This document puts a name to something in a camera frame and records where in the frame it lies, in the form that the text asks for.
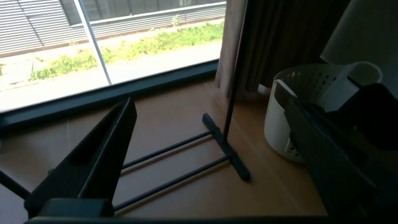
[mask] laundry basket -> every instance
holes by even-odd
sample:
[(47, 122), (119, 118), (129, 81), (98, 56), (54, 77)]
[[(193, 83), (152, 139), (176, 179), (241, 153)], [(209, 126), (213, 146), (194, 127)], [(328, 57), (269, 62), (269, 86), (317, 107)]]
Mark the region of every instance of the laundry basket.
[(337, 110), (358, 91), (348, 77), (367, 85), (381, 82), (382, 72), (372, 63), (356, 62), (350, 65), (302, 65), (278, 73), (272, 85), (264, 125), (271, 148), (290, 161), (304, 163), (289, 138), (290, 128), (284, 111), (290, 96), (317, 104), (327, 111)]

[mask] sidewalk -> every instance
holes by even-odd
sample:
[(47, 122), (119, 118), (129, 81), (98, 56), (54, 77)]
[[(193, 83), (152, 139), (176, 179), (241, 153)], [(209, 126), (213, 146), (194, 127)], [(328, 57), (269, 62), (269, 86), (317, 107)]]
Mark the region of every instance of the sidewalk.
[[(107, 65), (112, 84), (186, 67), (220, 57), (221, 41)], [(108, 86), (102, 69), (69, 73), (0, 91), (0, 112)]]

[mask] grass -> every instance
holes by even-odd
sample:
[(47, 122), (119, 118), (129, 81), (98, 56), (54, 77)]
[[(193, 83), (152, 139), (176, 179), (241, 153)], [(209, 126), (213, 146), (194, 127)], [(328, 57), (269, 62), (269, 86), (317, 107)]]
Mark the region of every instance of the grass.
[[(205, 44), (223, 38), (224, 22), (198, 27), (178, 29), (175, 32), (162, 32), (152, 37), (145, 37), (135, 43), (127, 44), (122, 41), (117, 46), (101, 48), (106, 64), (118, 61), (134, 60), (143, 55), (155, 55), (194, 45)], [(31, 80), (42, 80), (88, 70), (97, 66), (91, 49), (79, 50), (74, 57), (63, 55), (48, 62), (48, 66), (32, 72)]]

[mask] black plastic foot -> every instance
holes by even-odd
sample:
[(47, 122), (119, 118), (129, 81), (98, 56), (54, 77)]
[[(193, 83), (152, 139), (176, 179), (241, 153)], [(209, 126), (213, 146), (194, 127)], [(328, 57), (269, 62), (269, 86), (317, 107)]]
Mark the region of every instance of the black plastic foot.
[(224, 141), (223, 134), (221, 133), (220, 129), (214, 123), (212, 118), (205, 113), (202, 118), (203, 123), (206, 127), (211, 131), (214, 139), (217, 141), (220, 148), (223, 150), (226, 156), (229, 157), (229, 161), (232, 166), (235, 168), (236, 172), (240, 176), (243, 181), (249, 182), (250, 181), (250, 172), (248, 168), (243, 164), (241, 159), (239, 158), (238, 154), (232, 149), (227, 141)]

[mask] corrugated siding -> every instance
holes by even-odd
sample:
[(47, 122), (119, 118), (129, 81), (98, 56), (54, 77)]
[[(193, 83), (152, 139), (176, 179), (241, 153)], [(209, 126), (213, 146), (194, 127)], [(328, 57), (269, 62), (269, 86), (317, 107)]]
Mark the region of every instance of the corrugated siding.
[[(225, 4), (204, 5), (198, 8), (182, 8), (182, 11), (178, 12), (165, 11), (160, 14), (131, 17), (92, 26), (95, 35), (103, 37), (169, 26), (175, 15), (178, 15), (181, 21), (195, 21), (224, 14)], [(0, 30), (0, 54), (86, 39), (83, 26), (71, 27), (69, 25), (58, 0), (1, 0)]]
[(39, 38), (15, 0), (0, 1), (0, 52), (41, 47)]

